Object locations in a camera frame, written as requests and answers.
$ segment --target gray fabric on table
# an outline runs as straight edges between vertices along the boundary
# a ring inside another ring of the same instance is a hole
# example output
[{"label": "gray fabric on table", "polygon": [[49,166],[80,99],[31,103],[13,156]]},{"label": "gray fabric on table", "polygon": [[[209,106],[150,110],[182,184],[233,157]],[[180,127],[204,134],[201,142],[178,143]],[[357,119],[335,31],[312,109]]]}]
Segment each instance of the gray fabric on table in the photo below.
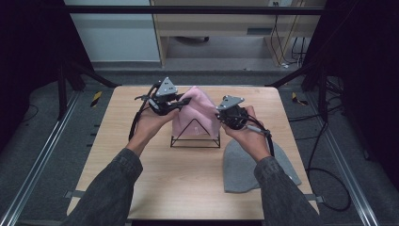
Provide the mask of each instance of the gray fabric on table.
[{"label": "gray fabric on table", "polygon": [[[273,141],[275,158],[284,172],[299,186],[301,181],[284,150]],[[223,181],[226,192],[243,193],[260,188],[253,171],[256,162],[246,153],[240,144],[232,139],[226,146],[223,157]]]}]

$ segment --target silver triangular bracket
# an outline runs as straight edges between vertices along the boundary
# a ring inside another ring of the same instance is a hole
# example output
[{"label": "silver triangular bracket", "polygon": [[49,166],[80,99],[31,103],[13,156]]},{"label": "silver triangular bracket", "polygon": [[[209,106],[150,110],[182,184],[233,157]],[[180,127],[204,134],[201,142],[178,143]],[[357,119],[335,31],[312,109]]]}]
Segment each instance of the silver triangular bracket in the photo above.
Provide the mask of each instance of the silver triangular bracket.
[{"label": "silver triangular bracket", "polygon": [[226,95],[223,97],[222,103],[220,103],[219,106],[216,107],[217,110],[227,110],[232,106],[238,105],[240,103],[244,102],[244,98],[242,97],[233,97]]},{"label": "silver triangular bracket", "polygon": [[177,93],[177,88],[170,81],[169,77],[166,77],[156,92],[156,96],[165,96],[169,94]]}]

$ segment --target pink cloth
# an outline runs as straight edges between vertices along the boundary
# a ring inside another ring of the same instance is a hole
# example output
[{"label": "pink cloth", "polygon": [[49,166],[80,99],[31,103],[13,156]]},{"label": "pink cloth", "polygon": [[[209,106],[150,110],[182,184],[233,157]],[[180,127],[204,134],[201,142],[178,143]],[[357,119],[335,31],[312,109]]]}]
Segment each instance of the pink cloth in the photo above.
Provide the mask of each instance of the pink cloth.
[{"label": "pink cloth", "polygon": [[206,135],[206,131],[196,121],[192,121],[196,119],[208,131],[211,138],[216,139],[221,124],[215,115],[218,113],[215,104],[212,102],[211,98],[197,86],[187,91],[180,100],[190,97],[190,103],[183,106],[180,113],[173,119],[172,135],[174,137],[178,137],[180,134],[182,134],[182,136]]}]

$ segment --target person's left arm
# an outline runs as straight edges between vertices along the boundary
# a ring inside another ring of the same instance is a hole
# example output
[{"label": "person's left arm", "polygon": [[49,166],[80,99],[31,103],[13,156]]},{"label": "person's left arm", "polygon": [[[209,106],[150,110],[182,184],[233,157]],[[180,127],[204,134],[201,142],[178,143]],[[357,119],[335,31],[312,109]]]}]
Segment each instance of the person's left arm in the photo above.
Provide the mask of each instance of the person's left arm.
[{"label": "person's left arm", "polygon": [[134,185],[143,170],[139,157],[146,145],[178,113],[158,116],[144,110],[135,135],[88,186],[85,195],[61,225],[124,225],[129,214]]}]

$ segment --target sleeve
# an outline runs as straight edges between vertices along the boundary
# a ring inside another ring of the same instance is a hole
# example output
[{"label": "sleeve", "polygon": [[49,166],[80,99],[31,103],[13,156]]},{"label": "sleeve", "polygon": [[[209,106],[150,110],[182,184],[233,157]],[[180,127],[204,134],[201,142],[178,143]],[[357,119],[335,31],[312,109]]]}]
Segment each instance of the sleeve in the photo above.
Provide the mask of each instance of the sleeve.
[{"label": "sleeve", "polygon": [[61,225],[125,225],[142,170],[137,155],[128,149],[120,151]]},{"label": "sleeve", "polygon": [[259,161],[254,174],[261,187],[266,225],[323,225],[317,212],[274,157]]}]

